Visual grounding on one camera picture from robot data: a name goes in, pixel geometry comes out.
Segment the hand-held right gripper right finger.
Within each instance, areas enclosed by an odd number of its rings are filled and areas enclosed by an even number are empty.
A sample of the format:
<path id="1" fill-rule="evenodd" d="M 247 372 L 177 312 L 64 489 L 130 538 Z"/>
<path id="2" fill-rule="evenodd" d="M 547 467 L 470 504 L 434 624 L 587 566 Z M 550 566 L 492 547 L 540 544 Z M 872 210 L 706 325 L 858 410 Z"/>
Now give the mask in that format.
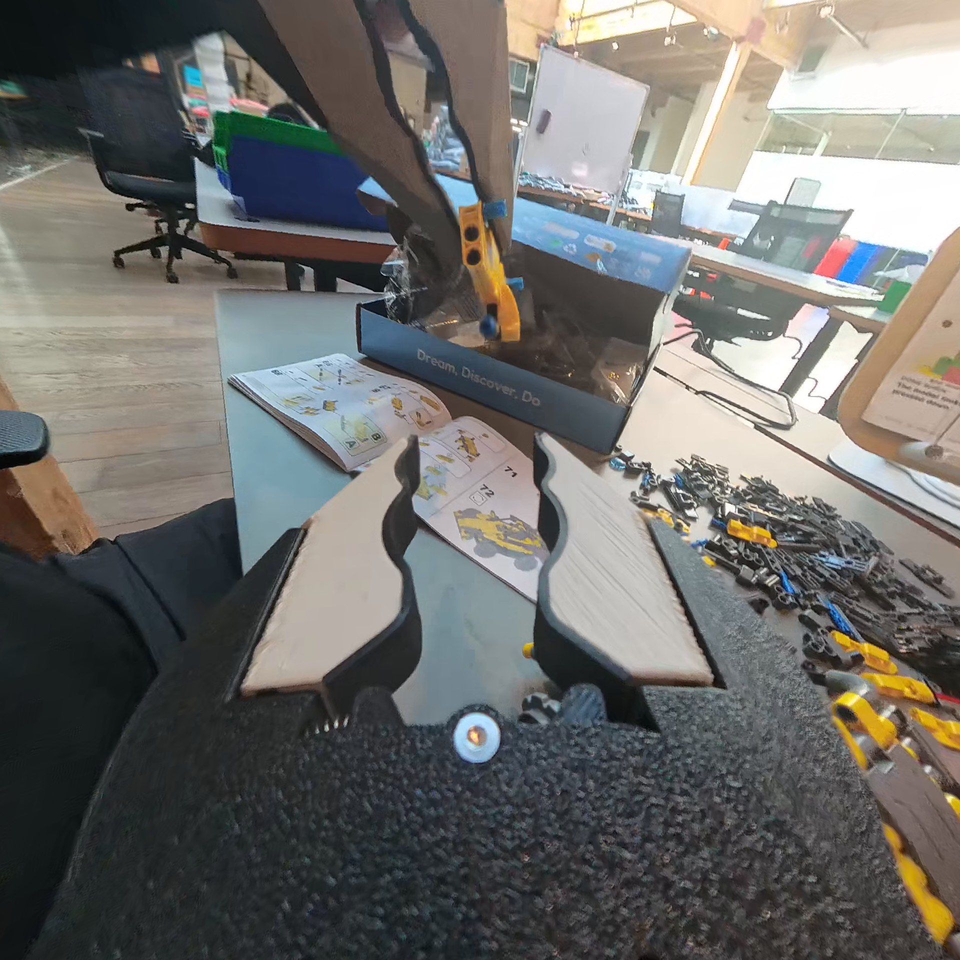
<path id="1" fill-rule="evenodd" d="M 549 434 L 536 434 L 537 579 L 532 658 L 563 692 L 590 685 L 609 720 L 654 724 L 645 690 L 706 689 L 714 668 L 651 526 Z"/>

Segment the yellow toy vehicle model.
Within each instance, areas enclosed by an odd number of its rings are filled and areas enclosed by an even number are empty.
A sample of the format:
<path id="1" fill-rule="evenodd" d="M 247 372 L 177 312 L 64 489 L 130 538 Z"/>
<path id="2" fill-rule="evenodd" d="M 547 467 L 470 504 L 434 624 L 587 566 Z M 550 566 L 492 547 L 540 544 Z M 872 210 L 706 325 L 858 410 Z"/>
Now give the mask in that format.
<path id="1" fill-rule="evenodd" d="M 932 732 L 883 701 L 866 676 L 830 669 L 822 678 L 908 895 L 934 941 L 958 958 L 958 759 L 948 760 Z"/>

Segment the white board stand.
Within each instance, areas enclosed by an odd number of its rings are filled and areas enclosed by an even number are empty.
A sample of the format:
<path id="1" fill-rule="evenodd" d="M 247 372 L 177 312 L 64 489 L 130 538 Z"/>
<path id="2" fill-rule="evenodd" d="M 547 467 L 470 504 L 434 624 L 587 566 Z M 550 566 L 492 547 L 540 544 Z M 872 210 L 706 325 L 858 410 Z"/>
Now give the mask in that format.
<path id="1" fill-rule="evenodd" d="M 959 528 L 959 486 L 889 462 L 848 439 L 827 454 L 827 462 L 868 488 L 930 517 Z"/>

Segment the printed instruction sheet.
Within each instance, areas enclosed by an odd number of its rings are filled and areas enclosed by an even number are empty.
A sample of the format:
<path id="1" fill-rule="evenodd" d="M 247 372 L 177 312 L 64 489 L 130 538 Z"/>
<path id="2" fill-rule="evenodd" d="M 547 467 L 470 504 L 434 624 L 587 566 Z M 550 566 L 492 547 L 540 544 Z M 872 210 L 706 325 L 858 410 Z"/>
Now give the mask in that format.
<path id="1" fill-rule="evenodd" d="M 959 277 L 946 287 L 863 414 L 872 426 L 959 450 Z"/>

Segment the grey desk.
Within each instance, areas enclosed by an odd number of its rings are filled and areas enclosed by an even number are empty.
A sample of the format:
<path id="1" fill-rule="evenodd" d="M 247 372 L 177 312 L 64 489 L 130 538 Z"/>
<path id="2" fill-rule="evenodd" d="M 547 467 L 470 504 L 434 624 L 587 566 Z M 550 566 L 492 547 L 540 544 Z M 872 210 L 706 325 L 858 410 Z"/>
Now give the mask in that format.
<path id="1" fill-rule="evenodd" d="M 223 381 L 329 354 L 358 356 L 355 308 L 366 294 L 220 291 L 215 313 Z M 245 570 L 350 481 L 313 447 L 223 386 L 239 542 Z M 870 529 L 897 557 L 938 570 L 958 590 L 958 547 L 846 480 L 768 438 L 659 372 L 646 379 L 623 440 L 663 472 L 701 455 L 733 478 L 762 476 L 782 492 L 821 498 Z M 422 654 L 395 694 L 404 719 L 436 724 L 472 704 L 516 717 L 522 697 L 552 690 L 522 645 L 534 605 L 421 527 L 406 552 L 422 623 Z"/>

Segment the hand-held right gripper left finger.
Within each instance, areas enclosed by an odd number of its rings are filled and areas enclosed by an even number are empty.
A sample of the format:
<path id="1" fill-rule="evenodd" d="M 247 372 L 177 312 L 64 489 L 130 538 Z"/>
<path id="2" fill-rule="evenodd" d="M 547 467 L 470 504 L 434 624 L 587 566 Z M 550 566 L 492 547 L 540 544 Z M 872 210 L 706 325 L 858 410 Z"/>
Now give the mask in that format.
<path id="1" fill-rule="evenodd" d="M 304 522 L 240 678 L 240 698 L 318 697 L 353 714 L 365 690 L 392 694 L 423 650 L 405 554 L 418 529 L 419 442 L 402 438 Z"/>

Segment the clear plastic bags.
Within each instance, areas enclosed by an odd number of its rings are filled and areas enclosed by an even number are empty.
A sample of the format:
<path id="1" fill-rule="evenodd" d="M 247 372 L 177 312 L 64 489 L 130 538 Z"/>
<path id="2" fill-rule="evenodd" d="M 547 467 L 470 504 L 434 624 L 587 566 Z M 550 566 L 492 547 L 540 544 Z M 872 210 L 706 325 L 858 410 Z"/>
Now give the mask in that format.
<path id="1" fill-rule="evenodd" d="M 467 269 L 444 278 L 426 238 L 412 231 L 381 267 L 387 315 L 395 323 L 541 376 L 562 386 L 626 405 L 656 353 L 655 326 L 669 295 L 614 276 L 610 254 L 589 251 L 585 264 L 563 252 L 512 241 L 505 271 L 522 281 L 514 292 L 519 339 L 482 331 L 486 310 Z"/>

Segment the blue cardboard box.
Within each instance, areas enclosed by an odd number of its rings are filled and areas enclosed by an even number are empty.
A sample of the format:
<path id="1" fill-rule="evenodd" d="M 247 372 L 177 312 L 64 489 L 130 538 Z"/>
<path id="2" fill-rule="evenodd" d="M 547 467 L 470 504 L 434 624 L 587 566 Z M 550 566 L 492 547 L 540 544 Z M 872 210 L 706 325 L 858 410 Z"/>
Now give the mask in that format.
<path id="1" fill-rule="evenodd" d="M 690 268 L 691 246 L 678 239 L 624 230 L 604 222 L 517 198 L 513 206 L 511 240 L 519 239 L 541 251 L 558 238 L 569 258 L 585 265 L 591 250 L 610 255 L 611 272 L 621 280 L 647 281 L 669 298 L 658 316 L 655 354 L 633 386 L 626 405 L 563 386 L 491 358 L 473 354 L 426 333 L 390 320 L 386 294 L 356 309 L 357 348 L 377 361 L 414 379 L 483 404 L 527 425 L 566 438 L 598 453 L 609 453 L 618 442 L 653 372 L 671 309 Z"/>

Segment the instruction sheet on stand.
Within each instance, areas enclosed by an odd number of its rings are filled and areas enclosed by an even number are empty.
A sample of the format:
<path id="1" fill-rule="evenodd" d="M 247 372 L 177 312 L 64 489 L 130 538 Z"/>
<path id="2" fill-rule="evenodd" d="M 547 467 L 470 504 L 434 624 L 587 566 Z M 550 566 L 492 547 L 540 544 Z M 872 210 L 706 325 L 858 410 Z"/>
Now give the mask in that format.
<path id="1" fill-rule="evenodd" d="M 886 324 L 866 359 L 842 393 L 838 422 L 846 438 L 860 449 L 885 460 L 957 485 L 958 453 L 935 442 L 915 441 L 896 432 L 871 425 L 863 419 L 867 406 L 883 378 L 903 354 L 908 342 L 930 314 L 954 277 L 959 278 L 959 231 L 939 246 L 929 264 Z"/>

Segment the yellow toy brick panel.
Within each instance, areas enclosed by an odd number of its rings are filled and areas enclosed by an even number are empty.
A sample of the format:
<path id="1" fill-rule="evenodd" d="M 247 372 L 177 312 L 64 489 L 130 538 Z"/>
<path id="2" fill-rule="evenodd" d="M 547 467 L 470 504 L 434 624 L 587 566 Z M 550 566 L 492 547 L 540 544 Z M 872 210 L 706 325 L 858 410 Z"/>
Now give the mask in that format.
<path id="1" fill-rule="evenodd" d="M 479 331 L 486 341 L 512 344 L 522 339 L 516 295 L 522 282 L 507 276 L 495 231 L 495 225 L 506 213 L 504 200 L 476 201 L 458 208 L 462 263 L 484 310 Z"/>

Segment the white whiteboard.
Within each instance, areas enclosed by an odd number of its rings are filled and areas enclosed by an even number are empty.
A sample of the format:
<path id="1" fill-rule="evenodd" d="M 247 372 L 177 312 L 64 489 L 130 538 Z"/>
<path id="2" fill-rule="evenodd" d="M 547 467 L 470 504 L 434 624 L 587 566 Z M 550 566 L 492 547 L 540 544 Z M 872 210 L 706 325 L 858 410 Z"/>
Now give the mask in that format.
<path id="1" fill-rule="evenodd" d="M 540 48 L 515 163 L 517 197 L 613 225 L 651 86 L 578 54 Z"/>

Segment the toy instruction booklet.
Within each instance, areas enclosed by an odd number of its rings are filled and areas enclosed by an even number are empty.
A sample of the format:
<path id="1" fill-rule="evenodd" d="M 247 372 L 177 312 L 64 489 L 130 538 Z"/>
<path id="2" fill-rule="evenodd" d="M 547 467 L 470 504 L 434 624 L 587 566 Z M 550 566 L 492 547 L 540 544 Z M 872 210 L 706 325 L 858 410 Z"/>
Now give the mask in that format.
<path id="1" fill-rule="evenodd" d="M 526 599 L 548 549 L 531 458 L 494 426 L 455 416 L 415 381 L 342 353 L 233 374 L 228 384 L 347 474 L 418 439 L 414 512 L 439 538 Z"/>

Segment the person's black pants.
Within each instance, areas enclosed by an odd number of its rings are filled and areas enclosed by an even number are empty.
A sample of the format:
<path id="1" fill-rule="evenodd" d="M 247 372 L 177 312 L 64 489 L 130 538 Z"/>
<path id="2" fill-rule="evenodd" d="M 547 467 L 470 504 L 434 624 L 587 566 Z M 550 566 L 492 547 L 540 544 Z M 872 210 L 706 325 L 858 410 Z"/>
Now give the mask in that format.
<path id="1" fill-rule="evenodd" d="M 75 555 L 2 542 L 2 958 L 38 937 L 146 690 L 241 576 L 232 497 Z"/>

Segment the blue storage bin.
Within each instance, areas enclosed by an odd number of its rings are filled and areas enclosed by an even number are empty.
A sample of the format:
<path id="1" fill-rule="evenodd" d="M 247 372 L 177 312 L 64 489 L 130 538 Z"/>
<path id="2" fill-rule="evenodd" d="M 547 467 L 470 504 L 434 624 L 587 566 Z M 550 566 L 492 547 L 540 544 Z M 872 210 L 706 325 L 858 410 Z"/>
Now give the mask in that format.
<path id="1" fill-rule="evenodd" d="M 249 217 L 386 233 L 358 189 L 366 174 L 349 157 L 249 136 L 214 147 L 221 185 Z"/>

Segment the pile of grey toy bricks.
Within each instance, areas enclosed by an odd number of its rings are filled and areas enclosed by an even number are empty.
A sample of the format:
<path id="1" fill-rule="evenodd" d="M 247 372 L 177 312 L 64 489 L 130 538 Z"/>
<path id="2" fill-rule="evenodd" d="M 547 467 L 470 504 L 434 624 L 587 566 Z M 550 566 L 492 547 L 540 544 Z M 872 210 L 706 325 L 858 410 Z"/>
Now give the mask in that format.
<path id="1" fill-rule="evenodd" d="M 705 563 L 749 594 L 758 614 L 794 619 L 814 676 L 861 666 L 915 677 L 958 706 L 958 578 L 904 556 L 869 527 L 761 476 L 734 478 L 698 454 L 657 472 L 616 445 L 609 467 L 633 483 L 631 503 L 669 525 Z"/>

